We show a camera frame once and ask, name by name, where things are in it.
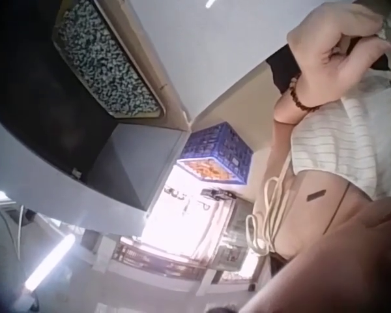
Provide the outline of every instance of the white drawstring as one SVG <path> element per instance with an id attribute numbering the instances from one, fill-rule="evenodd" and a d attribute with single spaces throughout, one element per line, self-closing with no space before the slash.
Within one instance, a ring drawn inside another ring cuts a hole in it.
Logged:
<path id="1" fill-rule="evenodd" d="M 246 217 L 246 240 L 248 247 L 259 255 L 267 255 L 269 252 L 275 252 L 275 237 L 280 229 L 282 218 L 285 213 L 288 201 L 288 193 L 283 195 L 283 180 L 288 171 L 291 158 L 288 156 L 283 165 L 279 177 L 271 177 L 264 185 L 264 201 L 265 201 L 265 216 L 261 230 L 258 229 L 258 218 L 255 215 Z M 271 182 L 275 182 L 274 190 L 272 191 L 271 199 L 268 198 L 268 190 Z M 253 226 L 253 238 L 250 233 L 250 222 Z M 262 237 L 265 242 L 261 247 L 258 237 Z"/>

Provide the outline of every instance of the beaded bracelet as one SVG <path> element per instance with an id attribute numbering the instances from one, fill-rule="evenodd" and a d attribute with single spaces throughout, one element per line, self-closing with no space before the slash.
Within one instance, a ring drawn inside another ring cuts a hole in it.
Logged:
<path id="1" fill-rule="evenodd" d="M 297 81 L 300 78 L 301 73 L 297 74 L 293 78 L 291 78 L 291 83 L 289 83 L 289 93 L 291 95 L 291 98 L 293 98 L 293 101 L 295 103 L 295 106 L 298 107 L 300 110 L 311 113 L 317 111 L 320 106 L 315 106 L 314 108 L 309 108 L 308 106 L 303 105 L 301 101 L 299 101 L 297 92 L 295 91 L 295 87 L 297 86 Z"/>

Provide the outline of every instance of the blue plastic crate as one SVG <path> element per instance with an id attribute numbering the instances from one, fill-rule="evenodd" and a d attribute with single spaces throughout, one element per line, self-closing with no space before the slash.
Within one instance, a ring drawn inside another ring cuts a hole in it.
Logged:
<path id="1" fill-rule="evenodd" d="M 202 181 L 246 185 L 252 154 L 224 122 L 191 134 L 177 164 Z"/>

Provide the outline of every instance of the black and white patterned panel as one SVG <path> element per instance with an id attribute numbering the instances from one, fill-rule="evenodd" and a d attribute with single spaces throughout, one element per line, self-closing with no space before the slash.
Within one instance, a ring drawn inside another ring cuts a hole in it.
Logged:
<path id="1" fill-rule="evenodd" d="M 99 103 L 115 117 L 159 117 L 162 107 L 97 9 L 79 0 L 56 25 L 55 43 Z"/>

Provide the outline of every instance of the wall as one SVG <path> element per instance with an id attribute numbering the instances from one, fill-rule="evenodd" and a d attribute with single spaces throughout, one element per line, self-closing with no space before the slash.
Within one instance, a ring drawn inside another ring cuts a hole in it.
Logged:
<path id="1" fill-rule="evenodd" d="M 119 1 L 136 13 L 190 119 L 281 48 L 288 31 L 324 2 L 216 0 L 206 9 L 207 0 Z"/>
<path id="2" fill-rule="evenodd" d="M 16 232 L 15 223 L 10 224 Z M 13 247 L 4 226 L 0 226 L 1 246 L 8 249 L 7 260 L 11 258 Z M 55 245 L 56 240 L 49 236 L 37 223 L 22 229 L 22 260 L 27 273 L 30 273 Z M 84 256 L 81 247 L 74 246 L 70 254 L 37 289 L 42 312 L 92 313 L 98 303 L 112 308 L 129 308 L 144 313 L 183 312 L 200 313 L 208 304 L 242 304 L 251 293 L 247 291 L 226 294 L 207 294 L 196 297 L 196 291 L 179 292 L 165 290 L 127 279 L 118 274 L 94 271 Z M 2 271 L 11 273 L 9 262 Z M 20 285 L 23 281 L 14 282 Z"/>

